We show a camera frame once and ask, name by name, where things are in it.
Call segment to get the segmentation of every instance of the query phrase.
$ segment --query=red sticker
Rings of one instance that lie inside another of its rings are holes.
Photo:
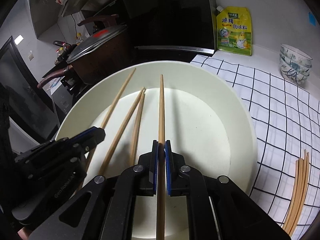
[[[109,32],[108,30],[102,30],[102,31],[99,31],[99,32],[95,33],[95,34],[93,35],[93,37],[98,38],[98,37],[100,37],[103,33],[108,33],[108,32]]]

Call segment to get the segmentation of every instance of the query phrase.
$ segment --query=black cable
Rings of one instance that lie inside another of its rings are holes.
[[[77,27],[76,27],[76,20],[74,19],[73,15],[71,14],[73,21],[75,22],[75,30],[76,30],[76,37],[77,37]]]

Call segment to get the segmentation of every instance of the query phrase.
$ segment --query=cartoon chicken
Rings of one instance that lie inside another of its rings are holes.
[[[248,47],[247,39],[244,37],[244,32],[240,33],[240,36],[237,39],[237,46],[240,49],[245,49]]]

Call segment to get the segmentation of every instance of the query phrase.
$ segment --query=ceiling light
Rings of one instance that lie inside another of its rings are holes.
[[[18,45],[21,41],[23,40],[23,37],[21,35],[19,35],[15,40],[14,40],[14,43],[16,45]]]

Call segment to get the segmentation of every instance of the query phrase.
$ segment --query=blue sticker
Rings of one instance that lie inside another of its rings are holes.
[[[315,17],[313,16],[312,13],[309,13],[309,22],[310,22],[312,25],[316,26],[316,19],[315,19]]]

